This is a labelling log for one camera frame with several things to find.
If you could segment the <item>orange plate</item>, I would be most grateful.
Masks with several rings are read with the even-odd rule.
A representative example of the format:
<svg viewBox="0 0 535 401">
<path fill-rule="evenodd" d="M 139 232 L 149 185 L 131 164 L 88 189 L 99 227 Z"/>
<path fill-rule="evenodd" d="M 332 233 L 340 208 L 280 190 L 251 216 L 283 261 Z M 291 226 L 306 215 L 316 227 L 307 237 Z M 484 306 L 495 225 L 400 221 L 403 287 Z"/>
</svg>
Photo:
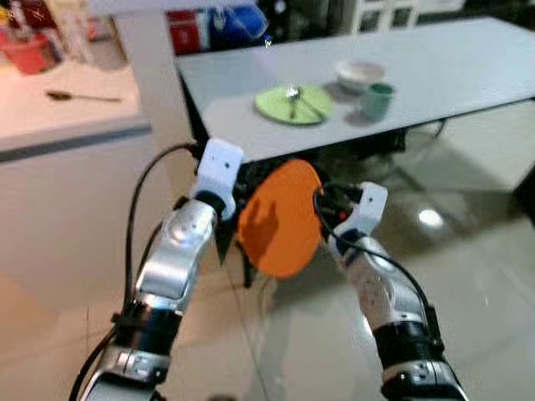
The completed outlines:
<svg viewBox="0 0 535 401">
<path fill-rule="evenodd" d="M 287 280 L 313 260 L 320 222 L 313 193 L 322 182 L 306 160 L 288 160 L 257 185 L 238 217 L 237 241 L 255 271 Z"/>
</svg>

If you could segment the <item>green plate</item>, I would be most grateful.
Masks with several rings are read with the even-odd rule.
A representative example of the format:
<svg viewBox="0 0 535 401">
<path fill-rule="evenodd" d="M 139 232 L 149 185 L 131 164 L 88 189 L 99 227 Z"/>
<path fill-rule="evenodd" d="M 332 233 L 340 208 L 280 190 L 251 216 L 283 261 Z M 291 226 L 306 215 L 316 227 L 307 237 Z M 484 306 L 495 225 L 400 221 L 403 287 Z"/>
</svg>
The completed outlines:
<svg viewBox="0 0 535 401">
<path fill-rule="evenodd" d="M 261 93 L 257 93 L 253 104 L 260 114 L 264 118 L 271 119 L 272 121 L 291 124 L 291 125 L 317 125 L 325 123 L 332 118 L 335 110 L 335 103 L 333 97 L 328 92 L 318 85 L 297 85 L 304 92 L 306 99 L 310 100 L 318 105 L 321 109 L 329 112 L 327 119 L 319 119 L 313 111 L 309 110 L 305 104 L 298 103 L 297 106 L 297 118 L 293 121 L 288 119 L 289 117 L 289 104 L 284 98 L 284 92 L 291 85 L 278 85 L 275 88 L 264 90 Z"/>
</svg>

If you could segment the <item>silver fork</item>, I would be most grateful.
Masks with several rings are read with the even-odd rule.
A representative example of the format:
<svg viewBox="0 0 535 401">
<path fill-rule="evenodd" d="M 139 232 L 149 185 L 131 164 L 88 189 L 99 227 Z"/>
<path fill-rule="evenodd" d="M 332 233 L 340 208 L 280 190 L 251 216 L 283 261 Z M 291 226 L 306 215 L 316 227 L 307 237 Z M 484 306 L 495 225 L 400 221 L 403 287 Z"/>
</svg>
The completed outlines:
<svg viewBox="0 0 535 401">
<path fill-rule="evenodd" d="M 306 99 L 304 96 L 304 92 L 299 92 L 297 95 L 297 100 L 299 103 L 305 104 L 307 108 L 311 111 L 313 111 L 314 114 L 318 116 L 319 119 L 327 119 L 329 117 L 329 112 L 321 109 L 318 107 L 317 104 L 310 102 L 310 100 Z"/>
</svg>

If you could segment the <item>green cup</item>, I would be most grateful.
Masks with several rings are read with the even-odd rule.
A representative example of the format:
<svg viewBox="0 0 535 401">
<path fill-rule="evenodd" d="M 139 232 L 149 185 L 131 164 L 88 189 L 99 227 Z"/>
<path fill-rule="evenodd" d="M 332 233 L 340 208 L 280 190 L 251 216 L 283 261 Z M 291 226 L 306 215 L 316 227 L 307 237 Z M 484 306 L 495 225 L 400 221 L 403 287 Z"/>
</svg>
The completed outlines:
<svg viewBox="0 0 535 401">
<path fill-rule="evenodd" d="M 359 113 L 364 121 L 382 121 L 389 113 L 391 103 L 396 95 L 394 85 L 374 83 L 368 85 L 360 99 Z"/>
</svg>

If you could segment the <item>white bowl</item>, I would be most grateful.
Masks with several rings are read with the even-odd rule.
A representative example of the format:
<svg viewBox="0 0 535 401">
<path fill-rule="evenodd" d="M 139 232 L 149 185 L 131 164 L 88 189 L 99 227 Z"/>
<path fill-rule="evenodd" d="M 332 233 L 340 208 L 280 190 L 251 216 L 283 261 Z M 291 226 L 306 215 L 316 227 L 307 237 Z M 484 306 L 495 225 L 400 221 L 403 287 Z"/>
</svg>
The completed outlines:
<svg viewBox="0 0 535 401">
<path fill-rule="evenodd" d="M 381 83 L 386 75 L 383 66 L 360 60 L 339 61 L 334 72 L 340 87 L 356 94 L 366 91 L 371 84 Z"/>
</svg>

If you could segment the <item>blue plastic bin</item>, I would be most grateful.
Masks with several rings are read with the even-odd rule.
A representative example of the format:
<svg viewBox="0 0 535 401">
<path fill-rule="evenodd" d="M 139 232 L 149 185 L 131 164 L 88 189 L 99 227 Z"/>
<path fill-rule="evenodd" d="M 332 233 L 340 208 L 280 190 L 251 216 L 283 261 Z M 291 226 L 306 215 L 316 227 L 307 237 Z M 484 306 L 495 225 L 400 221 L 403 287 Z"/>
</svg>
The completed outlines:
<svg viewBox="0 0 535 401">
<path fill-rule="evenodd" d="M 224 51 L 263 45 L 268 19 L 257 5 L 211 8 L 207 16 L 210 50 Z"/>
</svg>

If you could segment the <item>red storage box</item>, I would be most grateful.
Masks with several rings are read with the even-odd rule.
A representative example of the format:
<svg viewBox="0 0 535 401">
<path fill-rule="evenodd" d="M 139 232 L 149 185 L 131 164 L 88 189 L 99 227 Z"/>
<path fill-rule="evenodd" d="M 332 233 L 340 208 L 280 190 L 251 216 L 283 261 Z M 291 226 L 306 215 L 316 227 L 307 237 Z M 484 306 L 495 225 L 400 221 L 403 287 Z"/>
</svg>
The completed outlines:
<svg viewBox="0 0 535 401">
<path fill-rule="evenodd" d="M 176 56 L 204 53 L 210 49 L 209 15 L 204 10 L 166 12 L 173 53 Z"/>
</svg>

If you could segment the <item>white dining table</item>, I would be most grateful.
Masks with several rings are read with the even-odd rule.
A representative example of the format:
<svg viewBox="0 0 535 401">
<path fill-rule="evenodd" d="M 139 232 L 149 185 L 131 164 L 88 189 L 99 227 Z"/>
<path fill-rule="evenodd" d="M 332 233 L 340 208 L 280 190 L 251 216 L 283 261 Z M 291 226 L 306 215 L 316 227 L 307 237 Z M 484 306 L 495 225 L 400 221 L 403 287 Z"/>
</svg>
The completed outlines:
<svg viewBox="0 0 535 401">
<path fill-rule="evenodd" d="M 382 66 L 394 88 L 379 121 L 341 88 L 336 66 L 353 61 Z M 404 165 L 421 186 L 509 192 L 534 165 L 534 34 L 493 17 L 180 56 L 176 66 L 207 136 L 241 146 L 249 163 L 320 163 L 329 146 L 442 122 L 436 143 Z M 328 92 L 331 117 L 294 126 L 256 110 L 258 94 L 288 85 Z"/>
</svg>

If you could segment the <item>white shelving unit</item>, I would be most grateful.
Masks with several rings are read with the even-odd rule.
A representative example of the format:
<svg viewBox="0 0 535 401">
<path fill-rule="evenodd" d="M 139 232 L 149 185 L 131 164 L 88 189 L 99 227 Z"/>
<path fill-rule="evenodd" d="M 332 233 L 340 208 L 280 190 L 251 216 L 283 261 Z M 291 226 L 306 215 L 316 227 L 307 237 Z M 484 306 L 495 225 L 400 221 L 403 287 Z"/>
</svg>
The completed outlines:
<svg viewBox="0 0 535 401">
<path fill-rule="evenodd" d="M 461 11 L 466 0 L 331 0 L 326 28 L 333 34 L 410 29 L 424 14 Z"/>
</svg>

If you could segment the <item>brown spoon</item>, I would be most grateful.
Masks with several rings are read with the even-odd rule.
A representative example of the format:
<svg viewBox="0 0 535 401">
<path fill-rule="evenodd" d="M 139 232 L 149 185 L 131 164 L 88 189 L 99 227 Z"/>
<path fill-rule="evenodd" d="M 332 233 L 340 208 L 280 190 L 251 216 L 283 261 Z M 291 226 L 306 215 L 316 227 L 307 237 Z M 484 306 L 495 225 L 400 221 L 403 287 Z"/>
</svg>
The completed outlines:
<svg viewBox="0 0 535 401">
<path fill-rule="evenodd" d="M 68 100 L 74 100 L 74 99 L 93 100 L 93 102 L 110 102 L 110 103 L 122 102 L 121 97 L 95 96 L 95 95 L 88 95 L 88 94 L 72 93 L 69 91 L 62 91 L 62 90 L 46 90 L 45 94 L 50 99 L 57 100 L 57 102 L 68 102 Z"/>
</svg>

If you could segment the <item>dark red packet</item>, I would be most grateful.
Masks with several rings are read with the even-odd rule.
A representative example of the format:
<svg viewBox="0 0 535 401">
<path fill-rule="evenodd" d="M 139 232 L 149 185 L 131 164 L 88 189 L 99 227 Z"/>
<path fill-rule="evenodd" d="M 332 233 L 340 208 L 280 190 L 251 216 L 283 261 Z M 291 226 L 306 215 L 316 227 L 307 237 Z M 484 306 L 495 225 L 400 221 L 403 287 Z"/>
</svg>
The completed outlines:
<svg viewBox="0 0 535 401">
<path fill-rule="evenodd" d="M 13 29 L 56 29 L 57 24 L 46 0 L 0 0 Z"/>
</svg>

